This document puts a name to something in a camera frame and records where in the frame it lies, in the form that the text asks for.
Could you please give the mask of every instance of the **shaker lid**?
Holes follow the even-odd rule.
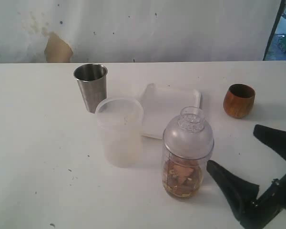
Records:
[[[203,111],[196,107],[184,108],[173,118],[163,133],[167,149],[185,159],[206,159],[212,155],[214,138]]]

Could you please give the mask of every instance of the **metal tumbler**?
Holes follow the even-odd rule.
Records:
[[[74,71],[86,108],[91,113],[95,113],[97,105],[107,97],[107,72],[107,68],[98,63],[85,64]]]

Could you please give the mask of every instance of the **brown wooden cup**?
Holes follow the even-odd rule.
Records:
[[[233,84],[224,99],[224,110],[233,118],[243,118],[253,107],[255,91],[245,84]]]

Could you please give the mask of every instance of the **white tabletop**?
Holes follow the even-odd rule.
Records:
[[[0,64],[0,229],[238,229],[207,174],[197,195],[178,201],[161,183],[160,140],[143,138],[132,168],[103,157],[95,116],[72,75],[80,63]],[[202,93],[212,126],[212,159],[260,193],[286,162],[253,137],[255,124],[286,130],[286,62],[106,63],[108,97],[139,98],[149,83]],[[252,113],[228,117],[229,85],[256,91]],[[283,210],[266,229],[286,228]]]

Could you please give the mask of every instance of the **white wall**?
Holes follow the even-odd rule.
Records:
[[[0,0],[0,62],[45,62],[45,31],[70,45],[73,62],[262,60],[279,4]]]

